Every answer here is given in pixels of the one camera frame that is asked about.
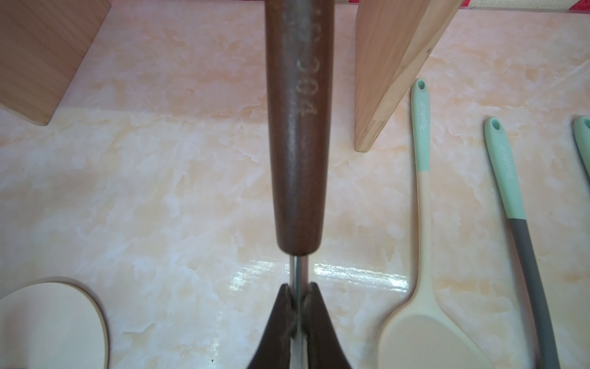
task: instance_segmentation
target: wooden board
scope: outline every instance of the wooden board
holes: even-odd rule
[[[0,105],[47,125],[109,9],[107,0],[0,1]]]
[[[356,14],[355,149],[368,151],[461,0],[361,1]]]

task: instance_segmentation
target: mint green handle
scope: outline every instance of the mint green handle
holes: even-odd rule
[[[416,171],[430,170],[430,98],[423,79],[412,85],[412,128]]]
[[[573,121],[573,136],[586,166],[586,172],[590,175],[590,117],[582,115]]]
[[[506,131],[498,118],[490,117],[486,120],[484,134],[506,216],[511,219],[526,219],[512,150]]]

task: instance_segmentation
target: utensil handle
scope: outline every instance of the utensil handle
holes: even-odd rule
[[[590,117],[579,116],[573,121],[573,135],[576,139],[578,151],[586,167],[586,173],[590,175]]]
[[[511,219],[526,219],[512,150],[498,118],[490,117],[486,120],[484,135],[506,216]]]
[[[530,240],[525,208],[520,195],[518,176],[508,137],[504,127],[496,117],[490,117],[486,120],[484,134],[496,182],[500,188],[504,210],[514,237],[520,267],[525,277],[526,289],[529,294],[533,320],[537,331],[540,367],[541,369],[559,369],[559,357],[555,345],[551,316],[549,315],[549,307],[545,298],[535,251]]]
[[[559,369],[559,357],[551,324],[549,306],[543,289],[543,282],[537,266],[533,243],[530,240],[529,226],[524,219],[508,219],[514,245],[520,260],[520,267],[525,276],[526,290],[529,294],[533,321],[537,331],[539,345],[540,369]]]
[[[416,171],[430,171],[430,96],[423,79],[412,85],[411,104]]]
[[[267,0],[268,131],[278,246],[293,256],[322,240],[334,3]]]
[[[412,299],[433,303],[430,222],[430,97],[423,79],[412,85],[412,132],[418,193],[418,279]]]

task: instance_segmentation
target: royalstar logo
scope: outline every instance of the royalstar logo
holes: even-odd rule
[[[502,161],[506,165],[506,178],[514,178],[514,165],[512,165],[512,160],[510,160],[508,149],[502,144],[500,144],[500,149],[502,151]]]
[[[420,117],[422,118],[422,123],[420,124],[420,129],[426,130],[426,104],[420,103]]]

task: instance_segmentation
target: dark brown plastic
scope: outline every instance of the dark brown plastic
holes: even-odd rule
[[[289,369],[294,316],[289,285],[284,284],[278,290],[266,329],[247,369]]]
[[[267,0],[268,129],[278,246],[295,256],[320,247],[334,43],[334,2]]]
[[[307,333],[307,367],[309,369],[350,369],[332,326],[320,288],[313,282],[309,283],[303,313],[304,329]]]

